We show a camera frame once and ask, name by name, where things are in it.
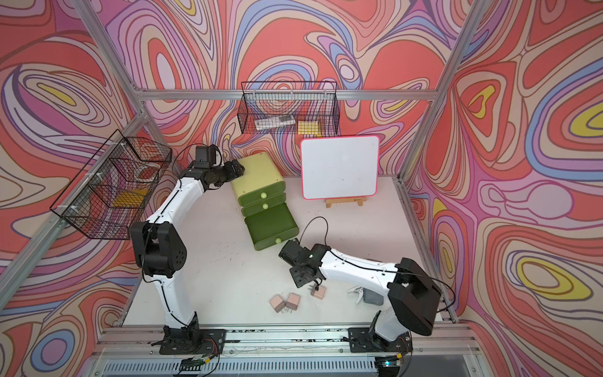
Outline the yellow green drawer cabinet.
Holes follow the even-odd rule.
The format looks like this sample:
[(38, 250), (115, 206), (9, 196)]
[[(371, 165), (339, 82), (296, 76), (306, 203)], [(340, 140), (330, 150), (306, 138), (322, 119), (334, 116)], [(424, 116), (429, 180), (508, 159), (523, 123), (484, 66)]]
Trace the yellow green drawer cabinet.
[(286, 182), (268, 152), (243, 157), (237, 162), (244, 172), (232, 181), (232, 190), (243, 217), (257, 215), (286, 202)]

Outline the green bottom drawer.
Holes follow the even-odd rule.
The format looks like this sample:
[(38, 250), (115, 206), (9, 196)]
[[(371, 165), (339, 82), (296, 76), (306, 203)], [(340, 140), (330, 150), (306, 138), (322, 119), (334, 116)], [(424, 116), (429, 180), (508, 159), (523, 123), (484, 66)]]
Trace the green bottom drawer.
[(297, 237), (299, 227), (287, 204), (279, 204), (245, 218), (256, 251)]

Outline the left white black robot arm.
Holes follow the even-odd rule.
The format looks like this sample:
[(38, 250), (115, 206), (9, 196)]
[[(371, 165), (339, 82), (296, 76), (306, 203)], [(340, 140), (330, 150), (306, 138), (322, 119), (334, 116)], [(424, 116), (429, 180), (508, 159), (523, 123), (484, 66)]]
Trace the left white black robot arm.
[(135, 262), (143, 281), (155, 286), (164, 310), (161, 354), (199, 353), (205, 346), (210, 347), (210, 353), (218, 353), (213, 339), (200, 329), (185, 292), (180, 271), (187, 260), (187, 248), (177, 228), (207, 190), (220, 188), (243, 176), (244, 171), (236, 160), (192, 163), (160, 208), (146, 221), (130, 226)]

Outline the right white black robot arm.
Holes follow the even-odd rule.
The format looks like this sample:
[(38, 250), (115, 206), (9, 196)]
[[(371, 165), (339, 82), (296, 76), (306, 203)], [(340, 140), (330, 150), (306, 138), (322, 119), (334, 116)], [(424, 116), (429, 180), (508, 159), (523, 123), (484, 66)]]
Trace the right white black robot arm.
[(296, 239), (285, 243), (279, 257), (290, 266), (298, 288), (342, 281), (389, 302), (387, 310), (375, 314), (363, 338), (350, 338), (352, 350), (385, 351), (406, 334), (432, 335), (442, 290), (414, 260), (403, 258), (398, 263), (385, 263), (359, 259), (326, 244), (305, 248)]

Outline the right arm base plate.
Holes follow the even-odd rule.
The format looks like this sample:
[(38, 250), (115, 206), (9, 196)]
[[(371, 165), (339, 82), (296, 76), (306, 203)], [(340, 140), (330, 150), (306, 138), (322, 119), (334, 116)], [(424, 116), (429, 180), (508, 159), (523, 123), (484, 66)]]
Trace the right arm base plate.
[(375, 334), (370, 328), (348, 328), (345, 338), (350, 345), (351, 353), (401, 353), (405, 355), (413, 351), (411, 335), (407, 332), (397, 336), (394, 341), (387, 341)]

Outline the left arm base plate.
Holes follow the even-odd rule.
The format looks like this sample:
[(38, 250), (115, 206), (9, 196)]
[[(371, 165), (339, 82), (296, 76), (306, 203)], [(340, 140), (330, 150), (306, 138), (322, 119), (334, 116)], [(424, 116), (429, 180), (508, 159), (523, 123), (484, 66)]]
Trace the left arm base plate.
[(161, 355), (217, 355), (223, 352), (226, 330), (164, 328)]

